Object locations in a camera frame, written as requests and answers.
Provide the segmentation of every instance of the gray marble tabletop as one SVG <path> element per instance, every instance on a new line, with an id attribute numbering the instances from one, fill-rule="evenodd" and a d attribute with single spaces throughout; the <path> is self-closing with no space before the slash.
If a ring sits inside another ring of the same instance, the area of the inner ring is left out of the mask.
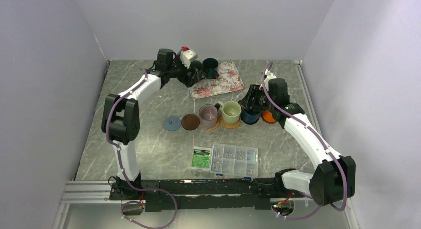
<path id="1" fill-rule="evenodd" d="M 260 74 L 267 63 L 266 60 L 231 61 L 235 62 L 241 74 L 245 84 L 244 90 L 194 100 L 183 84 L 172 79 L 163 89 L 154 93 L 139 106 L 140 131 L 135 139 L 135 146 L 142 179 L 220 178 L 213 174 L 189 170 L 193 145 L 212 147 L 214 143 L 257 147 L 258 157 L 261 159 L 258 177 L 273 177 L 275 172 L 290 167 L 303 172 L 313 171 L 304 150 L 279 124 L 267 124 L 259 120 L 255 125 L 242 123 L 236 129 L 227 129 L 222 125 L 211 131 L 200 126 L 192 131 L 187 131 L 182 127 L 173 132 L 163 129 L 163 120 L 170 115 L 182 118 L 188 113 L 197 114 L 204 104 L 238 101 L 245 96 L 250 84 L 260 84 Z M 117 163 L 114 151 L 106 142 L 105 134 L 101 132 L 104 99 L 109 93 L 118 94 L 129 88 L 143 74 L 139 67 L 148 68 L 152 62 L 153 60 L 111 61 L 76 180 L 106 180 L 116 175 Z M 286 80 L 291 102 L 300 104 L 311 117 L 294 62 L 274 61 L 271 71 L 277 77 Z"/>

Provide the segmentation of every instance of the white wall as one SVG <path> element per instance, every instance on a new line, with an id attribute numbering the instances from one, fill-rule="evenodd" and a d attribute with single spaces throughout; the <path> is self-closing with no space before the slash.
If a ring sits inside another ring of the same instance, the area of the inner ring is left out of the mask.
<path id="1" fill-rule="evenodd" d="M 324 136 L 357 165 L 362 228 L 421 225 L 421 0 L 335 0 L 304 57 Z"/>
<path id="2" fill-rule="evenodd" d="M 333 0 L 76 0 L 107 59 L 304 57 Z"/>
<path id="3" fill-rule="evenodd" d="M 0 0 L 0 228 L 51 228 L 106 62 L 74 0 Z"/>

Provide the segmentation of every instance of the light green mug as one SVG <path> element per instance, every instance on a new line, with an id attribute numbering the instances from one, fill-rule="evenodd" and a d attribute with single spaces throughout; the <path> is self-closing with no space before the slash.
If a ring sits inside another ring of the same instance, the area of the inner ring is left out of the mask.
<path id="1" fill-rule="evenodd" d="M 223 103 L 219 101 L 218 104 L 221 105 L 220 109 L 222 109 L 222 118 L 225 123 L 234 125 L 238 122 L 241 115 L 241 106 L 238 102 L 229 101 Z"/>

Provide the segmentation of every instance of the pink floral placemat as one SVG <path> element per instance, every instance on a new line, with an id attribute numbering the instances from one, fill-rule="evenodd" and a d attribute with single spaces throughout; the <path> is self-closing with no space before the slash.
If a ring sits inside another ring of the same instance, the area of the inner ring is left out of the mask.
<path id="1" fill-rule="evenodd" d="M 205 79 L 190 88 L 193 99 L 220 95 L 244 89 L 244 83 L 234 62 L 223 62 L 218 66 L 217 79 Z"/>

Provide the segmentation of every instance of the purple mug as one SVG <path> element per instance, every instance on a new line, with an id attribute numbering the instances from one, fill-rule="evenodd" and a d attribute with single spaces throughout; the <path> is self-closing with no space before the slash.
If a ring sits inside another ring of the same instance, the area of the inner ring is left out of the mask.
<path id="1" fill-rule="evenodd" d="M 218 122 L 218 109 L 214 105 L 203 105 L 199 109 L 199 120 L 205 128 L 214 127 Z"/>

